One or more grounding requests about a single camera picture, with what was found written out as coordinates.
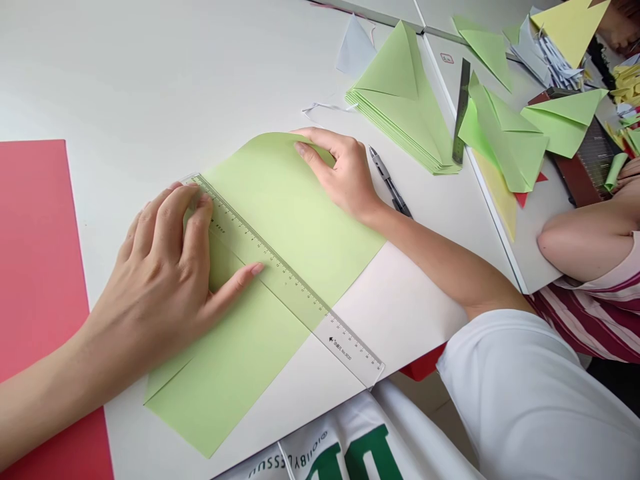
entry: white shirt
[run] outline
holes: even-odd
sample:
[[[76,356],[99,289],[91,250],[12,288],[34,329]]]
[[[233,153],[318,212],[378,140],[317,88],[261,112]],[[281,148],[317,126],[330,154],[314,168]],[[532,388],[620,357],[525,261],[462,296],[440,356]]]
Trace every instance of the white shirt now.
[[[535,315],[497,310],[478,316],[451,338],[438,370],[479,472],[383,381],[219,478],[640,478],[640,419]]]

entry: black pen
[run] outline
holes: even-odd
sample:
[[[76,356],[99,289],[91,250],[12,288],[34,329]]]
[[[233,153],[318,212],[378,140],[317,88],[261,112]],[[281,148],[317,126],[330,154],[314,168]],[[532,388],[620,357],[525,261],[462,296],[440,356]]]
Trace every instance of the black pen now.
[[[378,155],[378,153],[373,149],[372,146],[369,146],[369,153],[371,154],[371,160],[373,160],[373,162],[375,163],[375,166],[378,168],[378,172],[380,172],[380,176],[382,177],[382,180],[385,181],[385,185],[391,192],[391,196],[393,197],[392,202],[393,202],[394,208],[398,210],[398,212],[408,216],[409,218],[413,218],[411,216],[411,212],[409,211],[407,204],[405,203],[404,200],[402,200],[402,196],[400,195],[400,192],[398,192],[398,189],[393,184],[393,180],[391,180],[391,176],[389,175],[389,172],[385,167],[385,164],[382,163],[380,155]]]

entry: transparent ruler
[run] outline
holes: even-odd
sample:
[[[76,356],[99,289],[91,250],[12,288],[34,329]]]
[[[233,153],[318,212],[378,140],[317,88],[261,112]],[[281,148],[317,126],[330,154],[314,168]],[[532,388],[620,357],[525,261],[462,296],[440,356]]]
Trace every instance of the transparent ruler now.
[[[183,182],[197,183],[213,199],[209,234],[218,238],[245,263],[264,263],[260,281],[366,388],[372,388],[382,375],[385,364],[202,175],[194,173]]]

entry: ruler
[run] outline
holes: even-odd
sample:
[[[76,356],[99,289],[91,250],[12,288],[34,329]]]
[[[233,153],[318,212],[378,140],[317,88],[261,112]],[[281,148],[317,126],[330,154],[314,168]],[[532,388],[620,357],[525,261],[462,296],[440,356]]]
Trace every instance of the ruler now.
[[[209,235],[238,258],[264,263],[260,281],[366,388],[372,388],[385,364],[202,175],[192,174],[183,183],[197,183],[212,198]]]
[[[465,152],[465,143],[458,133],[460,132],[460,126],[462,120],[465,118],[467,112],[467,105],[469,104],[469,76],[471,74],[471,64],[466,58],[462,59],[462,72],[460,74],[460,90],[458,91],[458,112],[455,117],[455,136],[453,138],[453,161],[458,165],[462,165],[462,156]]]

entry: striped shirt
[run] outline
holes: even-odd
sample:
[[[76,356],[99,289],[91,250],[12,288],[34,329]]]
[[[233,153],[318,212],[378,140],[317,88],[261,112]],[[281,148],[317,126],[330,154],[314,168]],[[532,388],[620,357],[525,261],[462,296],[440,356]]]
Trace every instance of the striped shirt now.
[[[560,279],[527,299],[576,350],[592,357],[640,363],[640,232],[620,265],[576,287]]]

